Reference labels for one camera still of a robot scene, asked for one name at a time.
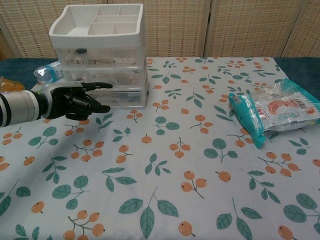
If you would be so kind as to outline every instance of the tablecloth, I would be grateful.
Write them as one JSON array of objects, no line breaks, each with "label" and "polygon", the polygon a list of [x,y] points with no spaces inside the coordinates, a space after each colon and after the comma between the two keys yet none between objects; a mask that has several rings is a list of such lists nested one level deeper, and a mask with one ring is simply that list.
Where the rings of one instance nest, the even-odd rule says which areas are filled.
[{"label": "tablecloth", "polygon": [[1,239],[319,239],[320,128],[257,149],[227,100],[284,79],[277,63],[147,64],[143,109],[0,129]]}]

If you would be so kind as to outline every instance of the plastic packaging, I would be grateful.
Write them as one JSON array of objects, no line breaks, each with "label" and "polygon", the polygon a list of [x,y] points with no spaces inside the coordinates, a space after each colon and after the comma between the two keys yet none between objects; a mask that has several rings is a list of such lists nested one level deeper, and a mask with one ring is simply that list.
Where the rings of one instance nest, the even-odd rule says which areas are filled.
[{"label": "plastic packaging", "polygon": [[15,92],[25,90],[25,86],[23,86],[20,82],[9,80],[0,77],[0,92]]},{"label": "plastic packaging", "polygon": [[37,77],[38,82],[42,84],[54,83],[64,75],[59,61],[41,66],[33,74]]},{"label": "plastic packaging", "polygon": [[288,78],[252,94],[229,94],[229,101],[257,148],[268,131],[286,131],[320,123],[320,101]]}]

